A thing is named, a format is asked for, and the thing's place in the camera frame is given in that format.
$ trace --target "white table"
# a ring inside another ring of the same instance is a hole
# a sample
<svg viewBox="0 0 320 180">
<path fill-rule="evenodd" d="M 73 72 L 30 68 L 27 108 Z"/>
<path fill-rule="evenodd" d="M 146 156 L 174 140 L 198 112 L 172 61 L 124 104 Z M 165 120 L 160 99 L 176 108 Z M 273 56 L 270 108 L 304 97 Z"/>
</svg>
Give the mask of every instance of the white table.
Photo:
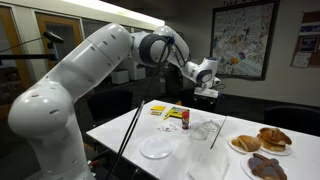
<svg viewBox="0 0 320 180">
<path fill-rule="evenodd" d="M 160 116 L 151 116 L 147 112 L 153 105 L 164 105 L 166 109 Z M 190 142 L 187 136 L 181 131 L 176 132 L 160 132 L 157 128 L 161 127 L 165 123 L 172 123 L 177 127 L 181 127 L 181 120 L 175 118 L 169 118 L 163 121 L 163 116 L 172 107 L 179 107 L 174 104 L 164 103 L 161 101 L 152 101 L 145 105 L 141 118 L 137 124 L 135 132 L 132 135 L 130 142 L 124 152 L 124 157 L 136 164 L 138 167 L 155 176 L 158 179 L 168 180 L 180 180 L 188 179 L 186 172 L 193 163 L 197 162 L 200 149 L 210 148 L 215 135 L 211 135 L 206 142 L 200 144 L 194 144 Z M 225 154 L 229 158 L 230 166 L 226 172 L 226 180 L 250 179 L 245 174 L 240 166 L 240 160 L 244 157 L 243 154 L 234 151 L 228 145 L 227 141 L 231 137 L 246 134 L 256 136 L 262 127 L 270 127 L 265 124 L 255 123 L 238 119 L 234 117 L 225 117 L 217 114 L 207 113 L 195 109 L 189 108 L 190 123 L 198 121 L 208 121 L 214 119 L 222 124 L 225 119 L 225 123 L 218 135 L 215 147 L 211 150 L 212 153 Z M 134 115 L 134 111 L 131 111 L 123 116 L 114 119 L 111 122 L 103 124 L 89 132 L 88 135 L 96 139 L 100 143 L 104 144 L 108 148 L 118 151 L 124 133 L 129 126 L 129 121 Z M 262 155 L 268 158 L 276 158 L 280 161 L 281 166 L 287 172 L 288 179 L 297 180 L 313 180 L 320 177 L 320 137 L 307 135 L 299 132 L 294 132 L 281 128 L 292 140 L 292 153 L 288 156 L 276 156 L 269 153 L 259 151 Z M 151 160 L 144 157 L 139 151 L 139 144 L 147 137 L 159 136 L 170 139 L 174 143 L 174 152 L 166 158 L 160 160 Z"/>
<path fill-rule="evenodd" d="M 166 109 L 163 111 L 161 116 L 148 114 L 154 105 L 166 106 Z M 202 143 L 191 142 L 185 134 L 185 130 L 181 129 L 181 119 L 170 117 L 167 120 L 163 120 L 165 114 L 172 107 L 183 108 L 183 106 L 156 100 L 145 104 L 132 137 L 123 153 L 124 158 L 161 180 L 187 179 L 188 176 L 186 175 L 186 172 L 188 168 L 198 161 L 199 153 L 201 153 L 202 149 L 210 149 L 214 138 L 217 135 L 216 133 L 210 133 L 207 140 Z M 192 108 L 188 109 L 190 109 L 190 124 L 210 121 L 212 119 L 214 122 L 222 125 L 226 118 L 226 116 L 218 114 L 212 114 Z M 118 152 L 134 113 L 135 110 L 130 111 L 127 114 L 88 131 L 87 134 L 111 150 Z M 158 128 L 168 126 L 169 124 L 176 126 L 177 131 L 159 131 Z M 173 152 L 163 159 L 153 160 L 144 157 L 140 153 L 139 145 L 143 140 L 149 137 L 161 137 L 167 139 L 174 145 Z"/>
</svg>

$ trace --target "wall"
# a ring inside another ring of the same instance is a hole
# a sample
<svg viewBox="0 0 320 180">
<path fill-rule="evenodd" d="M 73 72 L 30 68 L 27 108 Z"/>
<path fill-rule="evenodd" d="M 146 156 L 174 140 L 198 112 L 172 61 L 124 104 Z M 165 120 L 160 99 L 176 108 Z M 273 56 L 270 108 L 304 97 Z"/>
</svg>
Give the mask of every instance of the wall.
<svg viewBox="0 0 320 180">
<path fill-rule="evenodd" d="M 40 37 L 34 11 L 49 12 L 75 18 L 84 17 L 99 21 L 116 22 L 127 26 L 150 30 L 158 27 L 158 25 L 144 21 L 77 6 L 61 0 L 1 0 L 0 5 L 10 6 L 12 8 L 21 42 Z M 27 43 L 23 45 L 23 50 L 26 54 L 44 53 L 41 41 Z M 36 82 L 47 73 L 47 61 L 30 60 L 28 61 L 28 68 L 32 81 Z"/>
<path fill-rule="evenodd" d="M 212 9 L 222 0 L 185 3 L 179 18 L 166 24 L 184 33 L 191 55 L 197 62 L 209 55 Z M 303 12 L 320 10 L 319 0 L 281 0 L 269 65 L 264 81 L 222 79 L 221 93 L 320 107 L 320 68 L 290 67 Z"/>
</svg>

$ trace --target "black chair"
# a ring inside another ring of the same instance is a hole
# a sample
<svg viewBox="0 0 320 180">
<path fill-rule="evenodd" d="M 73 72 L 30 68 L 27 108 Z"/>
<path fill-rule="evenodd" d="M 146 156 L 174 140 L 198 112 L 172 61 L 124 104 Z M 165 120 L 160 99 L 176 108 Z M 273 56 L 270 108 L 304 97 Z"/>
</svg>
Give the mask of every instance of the black chair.
<svg viewBox="0 0 320 180">
<path fill-rule="evenodd" d="M 108 90 L 94 94 L 87 100 L 95 126 L 104 124 L 131 110 L 132 92 Z"/>
<path fill-rule="evenodd" d="M 197 97 L 194 94 L 194 89 L 195 88 L 192 87 L 181 89 L 179 91 L 181 105 L 207 112 L 214 112 L 217 99 L 210 101 L 206 98 Z"/>
<path fill-rule="evenodd" d="M 265 110 L 264 123 L 320 136 L 320 111 L 314 109 L 297 106 L 272 107 Z"/>
</svg>

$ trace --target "paper on wall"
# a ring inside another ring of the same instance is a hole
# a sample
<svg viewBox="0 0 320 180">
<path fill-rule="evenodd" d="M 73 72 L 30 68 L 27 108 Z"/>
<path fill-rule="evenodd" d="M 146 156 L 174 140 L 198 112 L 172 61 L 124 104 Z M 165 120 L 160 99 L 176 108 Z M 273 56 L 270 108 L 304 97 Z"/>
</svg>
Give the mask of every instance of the paper on wall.
<svg viewBox="0 0 320 180">
<path fill-rule="evenodd" d="M 297 53 L 294 56 L 292 66 L 294 67 L 307 67 L 309 60 L 311 57 L 311 53 Z"/>
</svg>

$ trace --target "white robotic arm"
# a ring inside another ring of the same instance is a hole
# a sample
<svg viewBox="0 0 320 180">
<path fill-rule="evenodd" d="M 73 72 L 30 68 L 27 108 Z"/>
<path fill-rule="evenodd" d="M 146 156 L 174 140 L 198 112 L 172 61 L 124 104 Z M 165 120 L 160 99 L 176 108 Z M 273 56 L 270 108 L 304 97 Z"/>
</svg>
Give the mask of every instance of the white robotic arm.
<svg viewBox="0 0 320 180">
<path fill-rule="evenodd" d="M 94 179 L 85 158 L 74 102 L 128 57 L 156 66 L 168 42 L 171 48 L 166 49 L 163 59 L 167 57 L 198 84 L 213 79 L 216 61 L 205 59 L 201 65 L 187 61 L 188 46 L 171 28 L 163 26 L 153 34 L 130 35 L 122 26 L 109 24 L 84 40 L 15 100 L 9 125 L 32 145 L 41 166 L 41 179 Z"/>
</svg>

